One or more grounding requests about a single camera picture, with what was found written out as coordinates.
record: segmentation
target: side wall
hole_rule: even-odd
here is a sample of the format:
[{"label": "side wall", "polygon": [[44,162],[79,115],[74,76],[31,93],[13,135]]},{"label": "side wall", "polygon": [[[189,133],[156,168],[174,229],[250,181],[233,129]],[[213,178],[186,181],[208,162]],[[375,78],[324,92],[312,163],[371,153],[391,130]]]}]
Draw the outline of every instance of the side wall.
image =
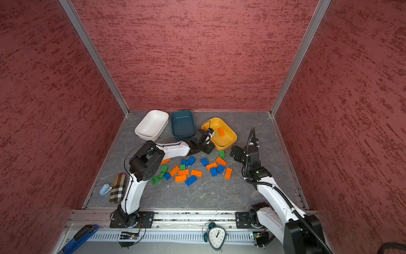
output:
[{"label": "side wall", "polygon": [[333,0],[276,115],[337,253],[406,242],[405,11]]},{"label": "side wall", "polygon": [[49,253],[124,114],[58,1],[0,3],[0,253]]},{"label": "side wall", "polygon": [[318,0],[72,0],[132,110],[268,111]]}]

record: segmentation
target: blue building block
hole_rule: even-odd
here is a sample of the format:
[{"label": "blue building block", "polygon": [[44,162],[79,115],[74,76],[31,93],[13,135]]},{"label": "blue building block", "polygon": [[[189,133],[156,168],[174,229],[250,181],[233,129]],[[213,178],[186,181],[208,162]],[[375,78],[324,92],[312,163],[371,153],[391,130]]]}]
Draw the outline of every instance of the blue building block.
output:
[{"label": "blue building block", "polygon": [[212,168],[210,169],[210,173],[212,174],[212,176],[216,176],[216,175],[217,175],[216,168],[215,168],[215,167],[212,167]]},{"label": "blue building block", "polygon": [[196,181],[197,181],[197,178],[195,176],[192,176],[188,180],[186,180],[185,183],[189,187],[190,185],[192,185]]},{"label": "blue building block", "polygon": [[203,158],[203,159],[201,159],[200,161],[201,161],[201,163],[203,164],[203,167],[206,167],[207,165],[209,165],[209,162],[207,161],[206,158]]},{"label": "blue building block", "polygon": [[189,162],[185,159],[182,159],[181,164],[185,164],[186,167],[190,166]]},{"label": "blue building block", "polygon": [[169,180],[169,178],[171,178],[171,174],[166,173],[166,174],[164,175],[164,178],[167,179],[167,180]]},{"label": "blue building block", "polygon": [[221,174],[221,172],[223,172],[223,170],[224,170],[224,166],[223,166],[223,165],[219,165],[219,166],[217,167],[217,173]]},{"label": "blue building block", "polygon": [[190,157],[189,159],[188,159],[188,162],[189,162],[189,166],[193,166],[193,164],[196,162],[196,159],[194,158],[194,157]]}]

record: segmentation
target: toy block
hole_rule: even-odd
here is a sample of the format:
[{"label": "toy block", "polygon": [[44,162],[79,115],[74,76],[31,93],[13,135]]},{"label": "toy block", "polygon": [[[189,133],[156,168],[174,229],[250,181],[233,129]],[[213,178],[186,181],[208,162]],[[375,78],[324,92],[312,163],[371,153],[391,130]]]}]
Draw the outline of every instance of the toy block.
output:
[{"label": "toy block", "polygon": [[185,160],[185,159],[182,159],[181,163],[185,164],[185,166],[187,166],[187,167],[190,166],[189,162],[187,160]]},{"label": "toy block", "polygon": [[224,178],[230,179],[231,172],[233,172],[233,169],[228,167],[227,170],[226,170],[226,174],[225,174]]},{"label": "toy block", "polygon": [[176,166],[176,167],[173,168],[173,170],[171,170],[171,171],[169,172],[169,174],[170,174],[171,176],[174,176],[174,175],[176,175],[176,173],[177,173],[179,170],[180,170],[179,166]]},{"label": "toy block", "polygon": [[170,162],[170,161],[171,161],[171,159],[166,159],[166,160],[164,160],[164,161],[161,162],[161,165],[164,165],[165,163],[168,163],[168,162]]},{"label": "toy block", "polygon": [[227,165],[227,162],[225,162],[222,158],[218,157],[216,159],[216,162],[220,165],[223,165],[224,167]]},{"label": "toy block", "polygon": [[212,164],[207,165],[207,166],[206,166],[207,171],[209,171],[212,167],[217,167],[217,163],[213,162]]},{"label": "toy block", "polygon": [[217,170],[216,170],[216,168],[215,168],[215,167],[212,167],[212,168],[210,169],[210,173],[212,174],[212,176],[216,176],[216,175],[217,175]]},{"label": "toy block", "polygon": [[209,165],[209,162],[207,161],[206,158],[201,159],[200,162],[202,163],[203,167],[206,167],[207,165]]},{"label": "toy block", "polygon": [[224,159],[224,158],[226,157],[224,151],[219,151],[219,152],[218,152],[218,156],[219,156],[220,158],[222,158],[222,159]]},{"label": "toy block", "polygon": [[164,175],[164,178],[167,179],[167,180],[169,180],[169,178],[171,178],[171,174],[166,173],[166,174]]},{"label": "toy block", "polygon": [[192,169],[192,172],[190,173],[192,176],[198,176],[198,177],[202,177],[203,172],[199,171],[199,170],[194,170]]},{"label": "toy block", "polygon": [[182,176],[175,176],[175,182],[184,182],[187,180],[186,175],[182,175]]},{"label": "toy block", "polygon": [[195,176],[191,176],[188,180],[185,181],[185,183],[189,187],[190,185],[192,185],[196,181],[197,181],[197,178]]},{"label": "toy block", "polygon": [[152,182],[153,185],[156,185],[160,180],[161,180],[161,179],[160,179],[159,177],[154,176],[154,177],[151,179],[151,182]]},{"label": "toy block", "polygon": [[220,137],[224,137],[224,130],[223,130],[223,128],[217,128],[217,132],[218,132],[218,135],[219,135]]},{"label": "toy block", "polygon": [[221,174],[221,173],[223,172],[223,170],[224,170],[224,166],[223,166],[223,165],[219,165],[219,166],[217,167],[217,173]]},{"label": "toy block", "polygon": [[189,170],[181,170],[178,172],[178,176],[187,176],[189,174]]},{"label": "toy block", "polygon": [[193,164],[196,162],[196,159],[194,157],[190,157],[188,159],[188,162],[189,162],[189,166],[193,166]]},{"label": "toy block", "polygon": [[163,165],[161,168],[161,172],[162,173],[166,173],[168,171],[168,166],[167,165]]}]

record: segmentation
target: red patterned wallpaper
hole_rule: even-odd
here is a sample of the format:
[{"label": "red patterned wallpaper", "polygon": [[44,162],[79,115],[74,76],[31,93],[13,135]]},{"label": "red patterned wallpaper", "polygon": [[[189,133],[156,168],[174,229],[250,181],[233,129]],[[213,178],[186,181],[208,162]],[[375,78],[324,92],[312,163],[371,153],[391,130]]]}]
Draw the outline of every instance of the red patterned wallpaper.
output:
[{"label": "red patterned wallpaper", "polygon": [[58,1],[0,3],[0,80],[0,253],[50,253],[124,116]]},{"label": "red patterned wallpaper", "polygon": [[337,253],[406,243],[406,2],[332,1],[276,116]]},{"label": "red patterned wallpaper", "polygon": [[130,109],[270,110],[318,0],[72,0]]}]

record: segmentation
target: metal corner post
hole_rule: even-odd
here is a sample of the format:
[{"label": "metal corner post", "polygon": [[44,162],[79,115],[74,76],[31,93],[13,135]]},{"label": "metal corner post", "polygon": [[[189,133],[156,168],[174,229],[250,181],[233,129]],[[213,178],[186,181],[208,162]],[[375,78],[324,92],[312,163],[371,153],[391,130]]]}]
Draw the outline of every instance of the metal corner post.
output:
[{"label": "metal corner post", "polygon": [[324,14],[326,13],[327,7],[330,4],[331,0],[320,0],[316,6],[313,17],[310,20],[309,26],[303,36],[302,42],[300,43],[299,49],[296,53],[295,58],[293,59],[292,65],[286,75],[286,79],[282,84],[282,87],[279,91],[278,97],[275,100],[274,105],[271,109],[271,115],[275,117],[276,112],[278,111],[279,106],[282,103],[283,97],[285,96],[287,90],[289,89],[290,83],[293,80],[293,77],[296,74],[296,71],[299,68],[300,63],[305,56],[307,49],[313,39],[314,34],[316,33],[317,28],[320,25],[321,20],[323,19]]},{"label": "metal corner post", "polygon": [[113,77],[108,72],[107,66],[104,64],[102,57],[100,56],[95,45],[93,44],[93,41],[90,38],[89,34],[87,33],[82,21],[80,20],[80,17],[76,12],[72,2],[70,0],[59,0],[59,2],[62,5],[62,8],[65,10],[66,15],[72,22],[73,26],[75,27],[76,31],[78,32],[79,37],[82,39],[83,44],[86,46],[87,50],[92,56],[95,64],[99,68],[104,80],[108,84],[111,92],[113,93],[114,97],[119,103],[124,114],[128,116],[128,114],[130,113],[130,109],[128,108],[123,96],[121,95],[119,89],[117,88],[116,83],[113,80]]}]

